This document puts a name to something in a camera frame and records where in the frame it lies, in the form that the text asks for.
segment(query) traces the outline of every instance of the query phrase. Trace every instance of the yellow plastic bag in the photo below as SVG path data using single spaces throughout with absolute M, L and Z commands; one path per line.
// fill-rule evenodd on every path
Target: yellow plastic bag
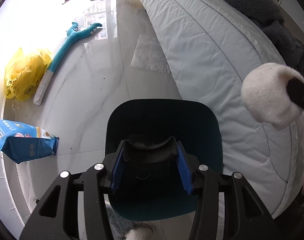
M 51 61 L 48 49 L 37 49 L 24 55 L 22 48 L 19 48 L 5 66 L 5 97 L 16 97 L 19 101 L 31 98 Z

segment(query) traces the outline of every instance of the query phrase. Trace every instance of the blue packaging bag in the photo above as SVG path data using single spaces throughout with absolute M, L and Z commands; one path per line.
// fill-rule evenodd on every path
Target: blue packaging bag
M 40 127 L 0 120 L 0 151 L 17 164 L 55 155 L 58 139 Z

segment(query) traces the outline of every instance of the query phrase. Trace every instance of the silver bolt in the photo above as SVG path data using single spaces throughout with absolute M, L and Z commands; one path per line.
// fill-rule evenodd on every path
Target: silver bolt
M 97 163 L 94 165 L 94 169 L 96 169 L 97 171 L 100 171 L 104 168 L 104 165 L 102 163 Z
M 68 172 L 68 171 L 62 171 L 62 172 L 60 173 L 60 177 L 61 177 L 61 178 L 66 178 L 67 176 L 69 176 L 69 172 Z
M 242 177 L 243 177 L 243 176 L 242 176 L 241 173 L 239 173 L 239 172 L 234 173 L 234 178 L 236 178 L 236 179 L 241 179 Z
M 199 166 L 199 170 L 200 171 L 207 171 L 208 170 L 208 166 L 202 164 L 202 165 Z

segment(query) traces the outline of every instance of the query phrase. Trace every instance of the teal plush toy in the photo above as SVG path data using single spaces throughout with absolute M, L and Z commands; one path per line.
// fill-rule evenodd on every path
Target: teal plush toy
M 76 22 L 72 22 L 72 27 L 67 30 L 67 36 L 68 38 L 65 40 L 61 48 L 58 50 L 58 52 L 55 54 L 52 62 L 49 64 L 47 70 L 45 71 L 41 82 L 39 84 L 39 87 L 36 90 L 36 93 L 34 95 L 33 103 L 36 105 L 40 105 L 42 103 L 43 96 L 45 94 L 45 91 L 51 81 L 51 78 L 57 69 L 58 65 L 60 64 L 62 58 L 68 51 L 68 49 L 71 47 L 71 45 L 76 42 L 77 40 L 86 38 L 93 34 L 98 27 L 102 27 L 102 24 L 100 23 L 92 23 L 87 29 L 82 30 L 78 32 L 79 24 Z

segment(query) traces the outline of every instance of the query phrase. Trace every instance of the white blanket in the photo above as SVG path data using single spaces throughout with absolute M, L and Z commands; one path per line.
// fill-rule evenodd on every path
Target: white blanket
M 182 98 L 204 103 L 218 119 L 224 174 L 243 173 L 278 216 L 303 183 L 304 116 L 277 131 L 257 123 L 240 95 L 250 71 L 267 62 L 284 64 L 276 48 L 223 0 L 140 1 Z

